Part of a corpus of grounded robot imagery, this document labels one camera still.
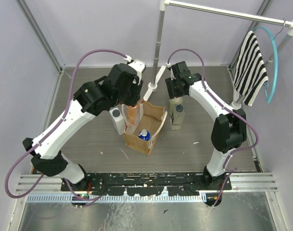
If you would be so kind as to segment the clear bottle dark cap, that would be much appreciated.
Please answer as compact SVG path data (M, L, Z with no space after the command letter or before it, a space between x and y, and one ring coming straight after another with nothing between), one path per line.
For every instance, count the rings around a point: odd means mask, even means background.
M171 116L171 129L180 130L184 121L185 112L182 104L176 104Z

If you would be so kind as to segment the amber bottle pink cap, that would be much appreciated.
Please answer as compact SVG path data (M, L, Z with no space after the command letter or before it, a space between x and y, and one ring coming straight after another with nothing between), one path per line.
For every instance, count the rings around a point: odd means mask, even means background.
M137 103L135 106L127 106L127 123L129 125L135 125L138 116L140 104Z

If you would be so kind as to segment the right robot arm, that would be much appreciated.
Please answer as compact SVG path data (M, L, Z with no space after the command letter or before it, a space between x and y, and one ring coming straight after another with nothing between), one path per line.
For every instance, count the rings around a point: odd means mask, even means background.
M165 79L169 98L175 99L191 96L214 121L211 142L214 147L209 163L204 167L202 179L206 188L213 190L223 180L227 173L226 166L232 156L232 151L240 148L246 141L246 119L244 110L234 110L227 105L209 87L202 76L192 74L184 61L168 65L172 71L171 77Z

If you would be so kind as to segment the pale green bottle cream cap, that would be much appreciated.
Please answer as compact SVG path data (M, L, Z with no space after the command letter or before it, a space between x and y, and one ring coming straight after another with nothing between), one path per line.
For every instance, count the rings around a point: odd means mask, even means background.
M176 105L178 105L178 104L182 104L182 102L183 102L183 98L182 97L176 97L176 98L173 98L173 99L170 99L169 100L169 110L168 110L169 116L172 116L174 107Z

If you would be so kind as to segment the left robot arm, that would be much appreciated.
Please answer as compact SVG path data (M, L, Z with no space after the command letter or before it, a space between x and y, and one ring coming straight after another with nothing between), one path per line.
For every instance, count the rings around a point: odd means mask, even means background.
M85 190L89 178L79 164L70 161L61 148L86 123L103 111L125 104L135 106L140 99L141 79L146 64L134 60L116 64L107 76L84 83L69 102L69 107L41 135L26 138L24 147L31 152L31 163L47 177L60 176L78 191Z

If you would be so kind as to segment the blue orange pump bottle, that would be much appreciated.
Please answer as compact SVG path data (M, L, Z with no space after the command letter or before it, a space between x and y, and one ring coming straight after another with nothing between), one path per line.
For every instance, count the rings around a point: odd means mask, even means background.
M138 137L144 141L148 141L151 138L151 134L146 129L143 129L139 132Z

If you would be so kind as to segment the watermelon print canvas bag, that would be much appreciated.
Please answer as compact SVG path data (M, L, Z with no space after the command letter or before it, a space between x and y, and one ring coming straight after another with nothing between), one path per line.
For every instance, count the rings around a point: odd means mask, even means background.
M150 155L167 118L165 108L142 100L135 107L122 105L122 113L126 124L125 145Z

